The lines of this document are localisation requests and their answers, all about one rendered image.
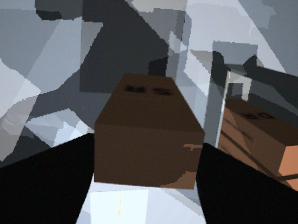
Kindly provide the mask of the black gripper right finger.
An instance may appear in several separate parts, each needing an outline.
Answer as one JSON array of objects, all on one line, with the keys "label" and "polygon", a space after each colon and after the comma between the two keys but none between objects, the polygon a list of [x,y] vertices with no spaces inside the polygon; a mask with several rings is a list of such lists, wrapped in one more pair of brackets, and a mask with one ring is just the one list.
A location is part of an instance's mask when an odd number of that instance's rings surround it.
[{"label": "black gripper right finger", "polygon": [[205,224],[298,224],[298,190],[208,143],[196,180]]}]

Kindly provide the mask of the brown box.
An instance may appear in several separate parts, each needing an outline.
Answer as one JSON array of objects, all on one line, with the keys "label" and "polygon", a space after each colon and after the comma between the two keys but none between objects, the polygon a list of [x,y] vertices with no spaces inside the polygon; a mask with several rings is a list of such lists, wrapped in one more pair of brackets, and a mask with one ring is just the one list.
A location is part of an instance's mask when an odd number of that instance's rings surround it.
[{"label": "brown box", "polygon": [[221,131],[275,176],[298,173],[298,127],[258,105],[226,97]]},{"label": "brown box", "polygon": [[93,183],[194,190],[204,140],[173,77],[125,73],[94,123]]},{"label": "brown box", "polygon": [[269,169],[263,167],[261,161],[255,160],[254,157],[246,151],[246,149],[241,147],[241,144],[235,143],[235,141],[230,139],[225,132],[220,131],[217,149],[218,151],[229,153],[229,155],[235,157],[235,159],[239,161],[242,161],[242,163],[249,165],[249,167],[258,169],[258,171],[263,173],[263,175],[273,177],[273,179],[278,181],[278,183],[281,181],[282,184],[289,186],[289,188],[298,190],[298,173],[294,173],[294,175],[291,176],[275,176],[273,172],[270,173]]}]

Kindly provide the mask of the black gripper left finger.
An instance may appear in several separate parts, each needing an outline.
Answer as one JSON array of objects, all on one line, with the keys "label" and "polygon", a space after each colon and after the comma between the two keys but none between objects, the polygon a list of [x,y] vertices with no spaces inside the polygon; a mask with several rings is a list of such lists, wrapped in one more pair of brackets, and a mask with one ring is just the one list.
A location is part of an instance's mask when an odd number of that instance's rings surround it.
[{"label": "black gripper left finger", "polygon": [[76,224],[94,171],[94,133],[0,168],[0,224]]}]

